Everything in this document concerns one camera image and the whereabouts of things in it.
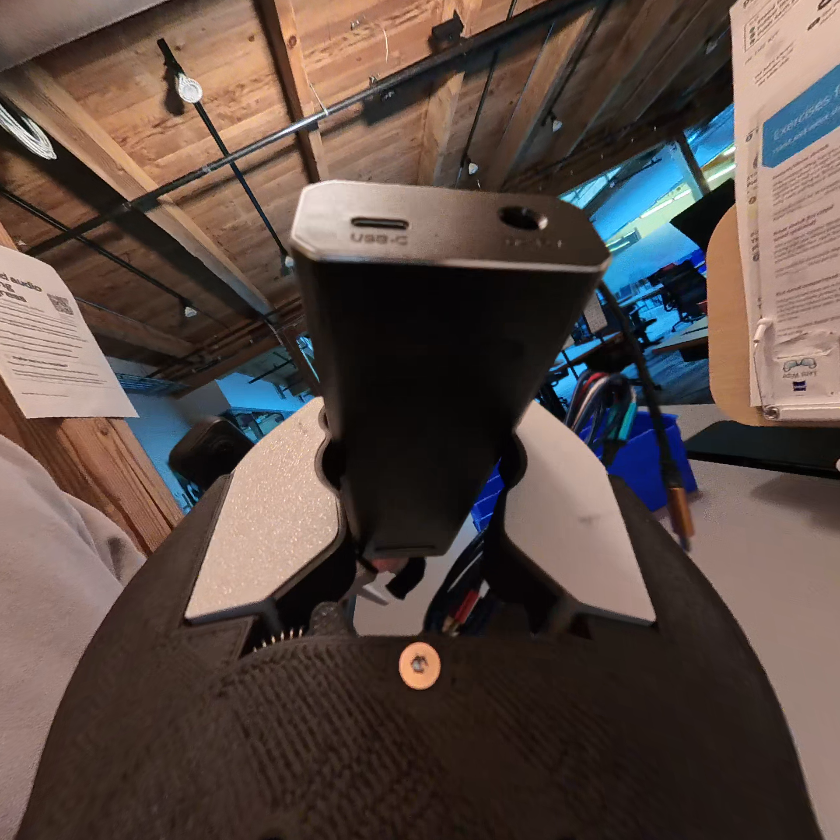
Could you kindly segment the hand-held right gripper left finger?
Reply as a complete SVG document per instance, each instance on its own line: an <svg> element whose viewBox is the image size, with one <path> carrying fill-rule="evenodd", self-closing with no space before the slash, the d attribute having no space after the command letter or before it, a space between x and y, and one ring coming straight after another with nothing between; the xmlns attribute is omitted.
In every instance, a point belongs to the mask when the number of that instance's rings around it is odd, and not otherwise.
<svg viewBox="0 0 840 840"><path fill-rule="evenodd" d="M260 616L265 624L309 624L305 578L345 533L340 502L322 476L328 442L324 401L311 399L264 437L224 491L184 619L209 624Z"/></svg>

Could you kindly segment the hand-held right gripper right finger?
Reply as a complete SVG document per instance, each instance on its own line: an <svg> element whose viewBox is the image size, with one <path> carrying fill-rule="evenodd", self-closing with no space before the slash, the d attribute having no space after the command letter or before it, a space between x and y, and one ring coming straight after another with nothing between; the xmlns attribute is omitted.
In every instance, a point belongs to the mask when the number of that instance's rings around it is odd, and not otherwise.
<svg viewBox="0 0 840 840"><path fill-rule="evenodd" d="M507 493L502 531L558 585L572 613L654 624L656 613L606 468L539 403L516 429L524 471Z"/></svg>

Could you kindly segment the black round device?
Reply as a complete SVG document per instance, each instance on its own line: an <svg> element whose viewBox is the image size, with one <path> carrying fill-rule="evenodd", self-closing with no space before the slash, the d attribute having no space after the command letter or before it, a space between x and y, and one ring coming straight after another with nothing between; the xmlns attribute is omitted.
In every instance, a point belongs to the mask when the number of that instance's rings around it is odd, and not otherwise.
<svg viewBox="0 0 840 840"><path fill-rule="evenodd" d="M221 476L231 474L256 446L223 416L206 416L172 448L167 464L191 501L198 501Z"/></svg>

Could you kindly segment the blue plastic bin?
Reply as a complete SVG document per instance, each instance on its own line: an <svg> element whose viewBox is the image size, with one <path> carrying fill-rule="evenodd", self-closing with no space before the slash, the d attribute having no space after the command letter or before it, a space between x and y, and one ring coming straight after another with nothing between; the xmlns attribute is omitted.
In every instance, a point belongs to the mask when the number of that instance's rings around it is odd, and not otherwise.
<svg viewBox="0 0 840 840"><path fill-rule="evenodd" d="M694 494L698 491L698 484L678 426L678 415L664 411L664 421L666 437L686 493ZM658 444L646 410L637 411L633 429L607 472L621 477L648 510L656 511L665 506L666 490L658 467ZM489 524L503 487L499 469L495 467L471 509L471 518L478 532L485 530Z"/></svg>

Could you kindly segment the black tablet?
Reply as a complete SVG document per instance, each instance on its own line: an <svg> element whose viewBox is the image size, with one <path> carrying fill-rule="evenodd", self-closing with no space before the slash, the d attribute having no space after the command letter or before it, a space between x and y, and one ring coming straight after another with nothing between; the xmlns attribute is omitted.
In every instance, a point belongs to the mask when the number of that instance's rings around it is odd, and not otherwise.
<svg viewBox="0 0 840 840"><path fill-rule="evenodd" d="M839 479L839 430L753 427L718 421L685 441L689 459L727 466Z"/></svg>

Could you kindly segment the wooden clipboard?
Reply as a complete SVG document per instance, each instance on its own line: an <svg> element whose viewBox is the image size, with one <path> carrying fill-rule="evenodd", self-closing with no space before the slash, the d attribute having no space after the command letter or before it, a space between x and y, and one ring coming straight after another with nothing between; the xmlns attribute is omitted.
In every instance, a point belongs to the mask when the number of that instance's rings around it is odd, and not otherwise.
<svg viewBox="0 0 840 840"><path fill-rule="evenodd" d="M839 428L838 420L772 421L750 404L751 353L744 298L737 207L723 215L707 249L709 377L713 400L727 419L750 427Z"/></svg>

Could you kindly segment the white printed paper sheet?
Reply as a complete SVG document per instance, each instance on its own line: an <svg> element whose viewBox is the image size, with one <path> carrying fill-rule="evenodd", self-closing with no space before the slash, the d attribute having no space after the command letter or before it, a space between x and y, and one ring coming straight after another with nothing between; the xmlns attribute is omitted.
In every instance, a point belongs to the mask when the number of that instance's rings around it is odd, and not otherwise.
<svg viewBox="0 0 840 840"><path fill-rule="evenodd" d="M1 247L1 373L27 419L138 416L69 288Z"/></svg>

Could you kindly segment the black ceiling pipe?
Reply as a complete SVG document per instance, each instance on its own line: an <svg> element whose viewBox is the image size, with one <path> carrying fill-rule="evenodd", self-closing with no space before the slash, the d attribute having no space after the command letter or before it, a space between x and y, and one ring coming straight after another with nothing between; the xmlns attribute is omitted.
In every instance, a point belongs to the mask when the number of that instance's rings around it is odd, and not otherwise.
<svg viewBox="0 0 840 840"><path fill-rule="evenodd" d="M69 228L44 243L30 249L30 256L41 256L56 249L72 239L86 235L99 227L115 222L117 219L132 212L147 214L150 211L163 207L164 197L171 195L195 182L202 180L211 174L232 167L233 164L256 154L271 145L277 144L287 138L295 137L300 133L316 129L320 122L347 111L352 107L373 98L385 99L396 89L414 83L417 80L424 80L426 77L435 77L446 70L453 70L467 61L473 55L493 51L505 46L507 43L524 36L530 30L558 19L566 19L574 13L592 8L595 2L587 1L549 1L542 2L505 18L479 33L467 38L460 38L457 42L440 49L433 54L426 56L414 63L395 71L367 88L357 91L347 98L341 99L330 105L323 106L311 115L303 117L298 121L291 122L287 126L273 133L269 133L255 142L247 144L229 154L225 154L214 161L201 165L195 170L156 187L150 192L144 193L131 200L109 209L106 213L95 216L76 227Z"/></svg>

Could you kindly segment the white and blue paper poster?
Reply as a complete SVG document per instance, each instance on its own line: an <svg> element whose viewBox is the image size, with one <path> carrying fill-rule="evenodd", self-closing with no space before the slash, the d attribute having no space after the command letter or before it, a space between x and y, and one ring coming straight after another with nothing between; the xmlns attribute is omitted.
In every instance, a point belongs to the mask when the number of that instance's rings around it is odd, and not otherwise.
<svg viewBox="0 0 840 840"><path fill-rule="evenodd" d="M730 10L749 404L839 418L839 2Z"/></svg>

